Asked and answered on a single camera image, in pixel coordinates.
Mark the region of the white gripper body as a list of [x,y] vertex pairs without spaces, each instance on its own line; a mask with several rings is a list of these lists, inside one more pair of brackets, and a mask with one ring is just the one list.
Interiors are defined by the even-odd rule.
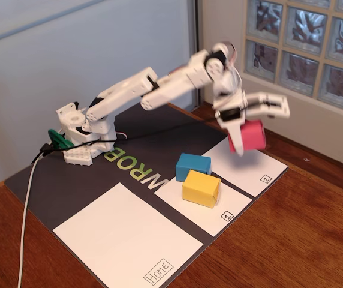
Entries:
[[245,123],[246,97],[243,89],[214,97],[213,108],[221,128],[238,131]]

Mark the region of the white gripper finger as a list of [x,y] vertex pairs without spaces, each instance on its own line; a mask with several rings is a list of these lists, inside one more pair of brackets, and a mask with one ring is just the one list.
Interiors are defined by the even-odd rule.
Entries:
[[242,133],[241,133],[241,126],[245,123],[245,121],[230,121],[227,130],[235,151],[238,155],[242,156],[244,154],[244,147],[243,147],[243,140],[242,140]]

